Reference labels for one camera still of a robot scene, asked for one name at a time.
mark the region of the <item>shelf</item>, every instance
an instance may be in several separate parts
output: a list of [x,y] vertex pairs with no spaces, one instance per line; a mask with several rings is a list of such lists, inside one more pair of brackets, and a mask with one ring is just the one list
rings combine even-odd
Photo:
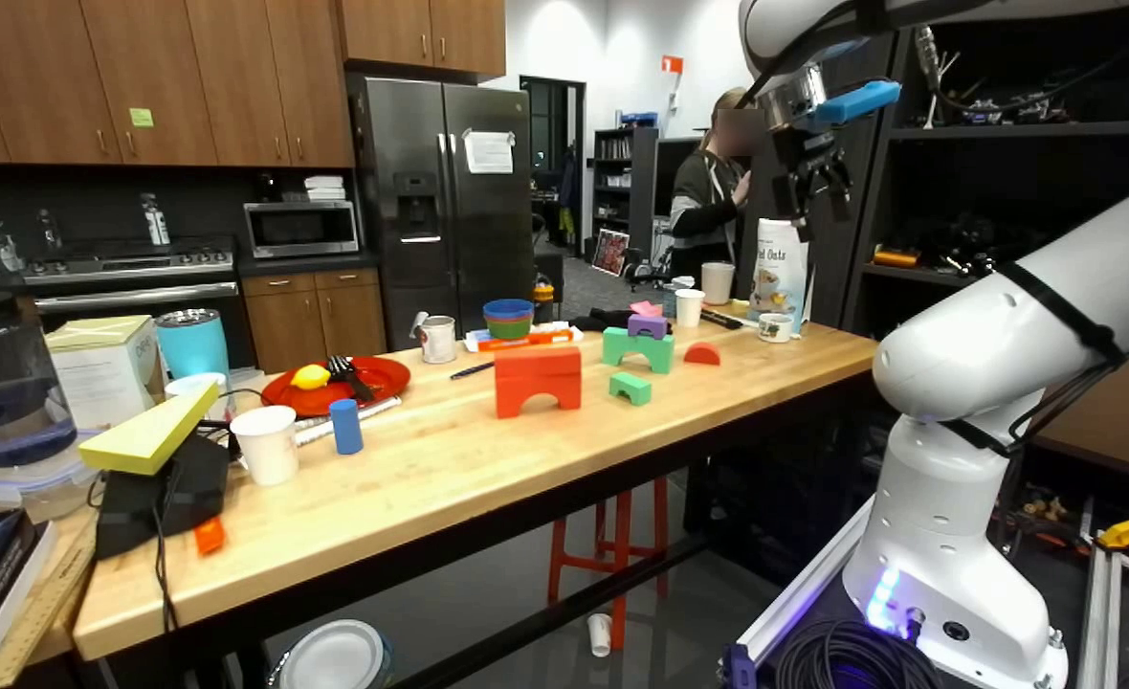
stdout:
[[878,278],[904,278],[904,283],[932,283],[932,288],[969,288],[974,278],[962,278],[955,270],[936,270],[936,267],[894,267],[894,264],[864,264],[864,274]]
[[1129,139],[1129,123],[1021,123],[1021,125],[897,125],[894,140],[1021,140],[1021,139]]

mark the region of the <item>jar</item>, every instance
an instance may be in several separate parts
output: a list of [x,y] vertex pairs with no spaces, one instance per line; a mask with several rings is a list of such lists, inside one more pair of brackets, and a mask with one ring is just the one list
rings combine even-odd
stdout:
[[77,437],[44,327],[0,292],[0,466],[59,456]]

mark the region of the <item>floor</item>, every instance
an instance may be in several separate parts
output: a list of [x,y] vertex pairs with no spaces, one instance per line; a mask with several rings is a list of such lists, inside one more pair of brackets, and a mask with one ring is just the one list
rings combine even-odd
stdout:
[[[647,292],[595,270],[582,261],[564,264],[564,315],[577,316],[589,307],[626,311]],[[682,537],[686,473],[669,473],[669,533]],[[647,539],[650,492],[636,489],[636,537]],[[595,510],[570,515],[570,548],[589,537]],[[669,591],[654,585],[633,588],[627,648],[614,658],[589,653],[587,618],[575,618],[533,648],[470,673],[462,689],[700,689],[715,685],[721,651],[772,599],[772,585],[721,553],[696,553],[669,569]],[[390,660],[379,685],[394,685],[474,643],[502,622],[540,611],[547,599],[547,528],[479,552],[457,567],[404,583],[379,597],[339,611],[379,627]],[[268,643],[274,658],[293,651],[311,627]]]

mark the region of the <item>stainless steel refrigerator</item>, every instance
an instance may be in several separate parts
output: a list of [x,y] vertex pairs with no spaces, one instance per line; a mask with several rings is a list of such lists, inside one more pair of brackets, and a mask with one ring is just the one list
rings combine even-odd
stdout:
[[533,298],[524,95],[360,75],[351,113],[390,345],[415,345],[420,311],[457,315],[462,335],[484,303]]

